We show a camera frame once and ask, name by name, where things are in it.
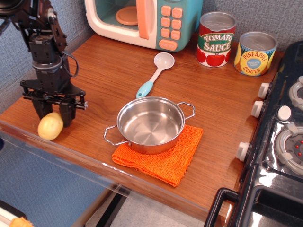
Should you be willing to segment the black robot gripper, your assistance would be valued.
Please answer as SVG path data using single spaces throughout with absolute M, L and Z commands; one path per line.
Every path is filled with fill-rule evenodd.
M 42 64 L 35 61 L 32 66 L 37 79 L 23 80 L 23 97 L 32 100 L 39 118 L 53 112 L 53 105 L 59 105 L 64 128 L 70 126 L 76 116 L 76 109 L 85 110 L 85 91 L 71 83 L 69 65 L 66 59 L 57 59 L 54 63 Z

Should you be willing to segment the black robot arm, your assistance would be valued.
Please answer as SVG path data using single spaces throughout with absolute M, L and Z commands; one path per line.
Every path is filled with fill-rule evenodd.
M 71 74 L 68 59 L 74 56 L 65 50 L 67 36 L 50 1 L 2 0 L 0 18 L 1 32 L 13 24 L 32 55 L 37 78 L 20 82 L 23 97 L 32 101 L 39 118 L 52 113 L 53 105 L 58 105 L 63 125 L 69 127 L 76 110 L 85 110 L 88 104 L 86 92 L 71 83 L 79 71 Z

